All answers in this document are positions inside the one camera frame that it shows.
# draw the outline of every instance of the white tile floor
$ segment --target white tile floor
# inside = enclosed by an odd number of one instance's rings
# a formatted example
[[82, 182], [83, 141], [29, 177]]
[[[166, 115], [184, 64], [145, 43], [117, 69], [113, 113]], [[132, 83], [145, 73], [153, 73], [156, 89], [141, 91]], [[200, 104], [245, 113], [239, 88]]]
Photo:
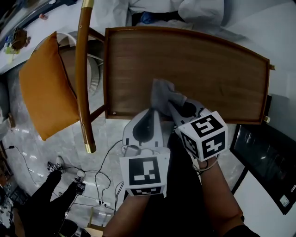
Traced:
[[[45, 182], [48, 175], [46, 169], [47, 162], [54, 162], [56, 156], [63, 157], [66, 166], [77, 166], [83, 170], [98, 170], [102, 165], [104, 156], [108, 149], [118, 140], [122, 139], [123, 129], [128, 120], [105, 119], [98, 117], [92, 123], [92, 129], [97, 146], [97, 151], [88, 154], [85, 151], [83, 137], [81, 133], [80, 123], [77, 122], [72, 126], [58, 132], [46, 141], [42, 141], [35, 130], [29, 114], [22, 99], [19, 84], [19, 70], [21, 66], [14, 68], [6, 73], [5, 77], [8, 81], [11, 112], [16, 120], [16, 127], [9, 131], [3, 138], [5, 148], [10, 145], [17, 146], [24, 155], [29, 168], [32, 170], [31, 175], [38, 186]], [[93, 111], [103, 104], [103, 85], [102, 81], [96, 94], [90, 99], [90, 110]], [[164, 124], [169, 131], [172, 123]], [[229, 125], [229, 146], [231, 144], [235, 125]], [[165, 140], [168, 140], [169, 133], [165, 134]], [[109, 153], [103, 165], [102, 172], [111, 179], [111, 184], [104, 191], [104, 201], [108, 202], [111, 208], [115, 205], [115, 186], [122, 181], [121, 170], [119, 166], [119, 157], [121, 153], [121, 143], [118, 143]], [[17, 183], [30, 195], [32, 195], [38, 187], [31, 180], [25, 162], [17, 149], [6, 150], [8, 155], [8, 163], [14, 172]], [[230, 188], [234, 186], [239, 178], [244, 166], [229, 152], [226, 151], [220, 156], [219, 164], [228, 181]], [[55, 189], [55, 194], [63, 193], [71, 184], [76, 175], [76, 169], [70, 168], [62, 175], [62, 180]], [[95, 173], [87, 173], [85, 178], [86, 190], [83, 196], [76, 199], [76, 203], [87, 205], [98, 205], [98, 193], [94, 181]], [[96, 178], [99, 195], [101, 199], [102, 190], [109, 185], [108, 179], [102, 175]], [[119, 195], [118, 206], [123, 201], [124, 190]], [[74, 204], [67, 218], [76, 222], [79, 226], [85, 227], [88, 223], [91, 207]], [[113, 215], [113, 211], [103, 206], [95, 207], [93, 224], [105, 226]]]

